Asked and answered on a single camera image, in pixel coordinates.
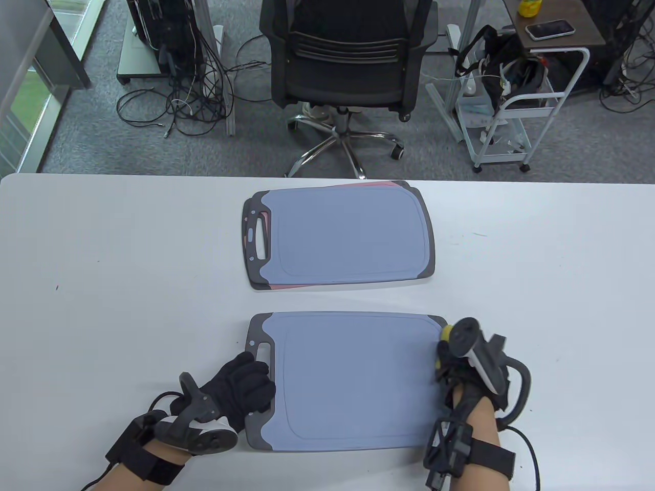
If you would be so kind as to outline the person's left hand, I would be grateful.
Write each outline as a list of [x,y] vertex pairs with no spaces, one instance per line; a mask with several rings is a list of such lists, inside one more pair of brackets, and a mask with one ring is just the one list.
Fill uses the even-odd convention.
[[178,444],[184,440],[237,440],[245,418],[266,411],[276,393],[269,366],[247,351],[227,362],[203,386],[189,372],[179,377],[182,397],[171,403],[171,421],[165,432]]

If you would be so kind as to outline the person's right hand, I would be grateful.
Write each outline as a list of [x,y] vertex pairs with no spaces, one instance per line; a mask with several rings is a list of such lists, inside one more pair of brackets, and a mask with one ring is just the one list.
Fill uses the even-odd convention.
[[465,423],[482,399],[488,399],[494,411],[509,405],[509,371],[505,355],[489,347],[482,335],[465,342],[465,353],[458,356],[453,334],[442,335],[436,353],[436,380],[441,386],[448,418]]

